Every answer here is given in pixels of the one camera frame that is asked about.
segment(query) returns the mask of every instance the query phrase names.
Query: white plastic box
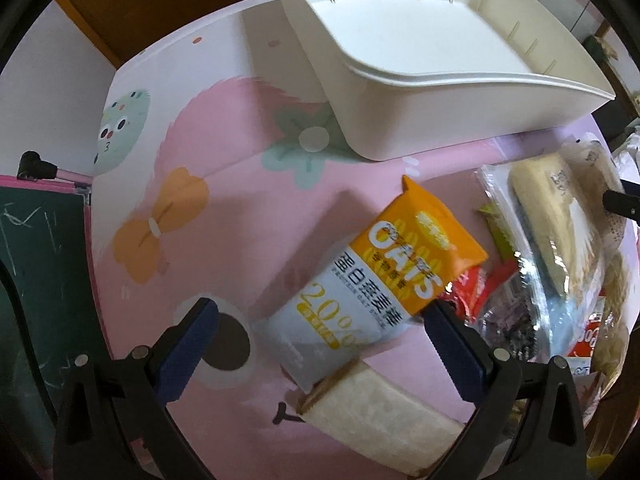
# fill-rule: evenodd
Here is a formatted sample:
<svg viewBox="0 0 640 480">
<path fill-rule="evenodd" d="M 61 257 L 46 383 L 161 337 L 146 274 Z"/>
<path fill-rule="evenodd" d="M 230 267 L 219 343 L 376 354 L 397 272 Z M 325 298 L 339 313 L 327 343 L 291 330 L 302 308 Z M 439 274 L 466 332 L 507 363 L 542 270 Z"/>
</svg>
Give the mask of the white plastic box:
<svg viewBox="0 0 640 480">
<path fill-rule="evenodd" d="M 536 0 L 282 0 L 349 145 L 387 160 L 563 126 L 614 98 Z"/>
</svg>

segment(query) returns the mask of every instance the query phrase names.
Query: green chalkboard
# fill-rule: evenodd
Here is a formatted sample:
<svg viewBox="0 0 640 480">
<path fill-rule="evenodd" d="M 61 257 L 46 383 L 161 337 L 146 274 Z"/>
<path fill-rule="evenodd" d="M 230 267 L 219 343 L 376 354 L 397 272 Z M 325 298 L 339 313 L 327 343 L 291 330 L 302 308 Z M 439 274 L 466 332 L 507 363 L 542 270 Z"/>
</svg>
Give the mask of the green chalkboard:
<svg viewBox="0 0 640 480">
<path fill-rule="evenodd" d="M 76 356 L 109 358 L 86 257 L 84 196 L 0 187 L 0 258 L 13 282 L 13 292 L 0 286 L 0 418 L 34 459 L 50 466 L 53 425 L 45 405 L 59 408 Z M 15 296 L 44 381 L 40 391 Z"/>
</svg>

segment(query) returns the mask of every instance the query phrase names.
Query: red package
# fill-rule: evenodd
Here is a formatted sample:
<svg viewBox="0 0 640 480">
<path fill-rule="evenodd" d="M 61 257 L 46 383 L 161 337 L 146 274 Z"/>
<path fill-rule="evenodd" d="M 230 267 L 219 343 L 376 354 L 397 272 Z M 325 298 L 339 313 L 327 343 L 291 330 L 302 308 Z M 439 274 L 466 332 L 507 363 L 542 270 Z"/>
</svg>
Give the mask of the red package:
<svg viewBox="0 0 640 480">
<path fill-rule="evenodd" d="M 456 316 L 460 319 L 471 320 L 482 307 L 481 304 L 478 305 L 478 299 L 484 291 L 485 280 L 486 272 L 482 267 L 471 267 L 447 286 L 439 298 L 452 303 L 456 309 Z"/>
<path fill-rule="evenodd" d="M 498 264 L 489 278 L 486 280 L 486 285 L 476 301 L 476 309 L 473 312 L 474 320 L 478 317 L 480 309 L 486 302 L 487 298 L 494 293 L 494 291 L 506 282 L 514 272 L 518 271 L 518 263 L 516 260 L 507 260 L 504 263 Z"/>
<path fill-rule="evenodd" d="M 578 339 L 574 349 L 571 350 L 566 358 L 573 375 L 589 375 L 591 372 L 591 357 L 593 356 L 593 349 L 598 341 L 598 332 L 600 332 L 605 300 L 606 297 L 603 289 L 598 297 L 596 307 L 584 327 L 582 336 Z"/>
</svg>

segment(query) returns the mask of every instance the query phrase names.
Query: white wall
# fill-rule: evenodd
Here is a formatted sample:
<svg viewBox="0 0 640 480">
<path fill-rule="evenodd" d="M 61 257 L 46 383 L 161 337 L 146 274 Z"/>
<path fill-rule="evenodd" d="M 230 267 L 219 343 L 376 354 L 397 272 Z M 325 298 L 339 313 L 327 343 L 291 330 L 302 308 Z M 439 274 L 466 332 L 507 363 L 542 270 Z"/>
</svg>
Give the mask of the white wall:
<svg viewBox="0 0 640 480">
<path fill-rule="evenodd" d="M 114 67 L 53 2 L 0 74 L 0 174 L 34 150 L 59 168 L 92 174 Z"/>
<path fill-rule="evenodd" d="M 589 0 L 538 0 L 582 42 L 602 23 L 603 17 Z"/>
</svg>

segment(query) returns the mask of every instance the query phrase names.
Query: food packaging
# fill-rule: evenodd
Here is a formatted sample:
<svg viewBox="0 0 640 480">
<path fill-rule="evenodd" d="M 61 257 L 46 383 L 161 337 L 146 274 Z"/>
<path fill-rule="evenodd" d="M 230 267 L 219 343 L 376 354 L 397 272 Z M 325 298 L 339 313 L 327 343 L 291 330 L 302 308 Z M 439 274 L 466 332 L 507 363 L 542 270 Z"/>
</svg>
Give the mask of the food packaging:
<svg viewBox="0 0 640 480">
<path fill-rule="evenodd" d="M 573 375 L 589 375 L 591 373 L 591 357 L 600 333 L 605 300 L 604 292 L 601 291 L 596 307 L 584 327 L 583 334 L 566 358 Z"/>
<path fill-rule="evenodd" d="M 625 309 L 629 308 L 629 301 L 633 300 L 630 294 L 632 284 L 638 281 L 631 277 L 632 272 L 622 254 L 617 252 L 605 274 L 604 311 L 598 341 L 593 349 L 591 360 L 591 371 L 601 372 L 606 376 L 603 396 L 620 376 L 629 345 L 629 330 L 623 316 Z"/>
<path fill-rule="evenodd" d="M 487 258 L 440 200 L 408 177 L 402 187 L 322 272 L 254 324 L 306 393 Z"/>
<path fill-rule="evenodd" d="M 486 272 L 481 266 L 473 266 L 463 272 L 454 282 L 447 284 L 438 298 L 449 301 L 456 316 L 466 323 L 473 322 L 478 310 L 486 283 Z"/>
<path fill-rule="evenodd" d="M 559 153 L 584 191 L 584 205 L 600 234 L 605 264 L 608 264 L 620 247 L 628 221 L 602 205 L 602 195 L 607 189 L 625 192 L 618 171 L 608 151 L 597 140 L 571 142 L 562 146 Z"/>
<path fill-rule="evenodd" d="M 427 474 L 463 429 L 361 360 L 322 380 L 297 412 L 345 446 L 416 478 Z"/>
<path fill-rule="evenodd" d="M 518 354 L 546 362 L 567 355 L 583 334 L 604 280 L 605 255 L 582 187 L 559 153 L 485 166 L 479 171 L 500 212 L 519 272 L 508 312 L 488 301 L 476 328 Z M 492 333 L 500 321 L 500 332 Z"/>
<path fill-rule="evenodd" d="M 504 226 L 504 221 L 500 216 L 500 211 L 493 202 L 488 202 L 482 206 L 479 210 L 486 221 L 486 225 L 491 233 L 491 238 L 494 239 L 498 254 L 500 254 L 500 260 L 506 262 L 513 260 L 513 247 L 511 247 L 507 237 L 504 235 L 508 229 Z"/>
</svg>

